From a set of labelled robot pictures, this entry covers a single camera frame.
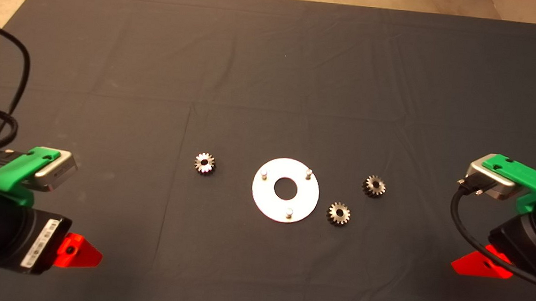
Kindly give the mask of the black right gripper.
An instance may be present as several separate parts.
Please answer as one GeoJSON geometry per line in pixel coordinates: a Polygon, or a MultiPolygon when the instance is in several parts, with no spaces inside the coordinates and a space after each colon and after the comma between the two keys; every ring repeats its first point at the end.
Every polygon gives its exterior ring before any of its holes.
{"type": "MultiPolygon", "coordinates": [[[[513,265],[536,276],[536,221],[532,213],[514,216],[489,232],[489,243],[513,265]]],[[[459,275],[509,279],[513,275],[480,251],[451,262],[459,275]]]]}

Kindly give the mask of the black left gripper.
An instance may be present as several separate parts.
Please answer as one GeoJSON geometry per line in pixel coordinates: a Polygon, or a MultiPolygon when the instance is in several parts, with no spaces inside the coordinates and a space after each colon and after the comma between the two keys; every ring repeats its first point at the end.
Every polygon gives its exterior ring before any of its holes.
{"type": "Polygon", "coordinates": [[[61,268],[93,268],[103,255],[89,241],[68,233],[72,220],[55,213],[27,209],[27,218],[6,258],[7,269],[20,274],[39,275],[55,262],[61,268]]]}

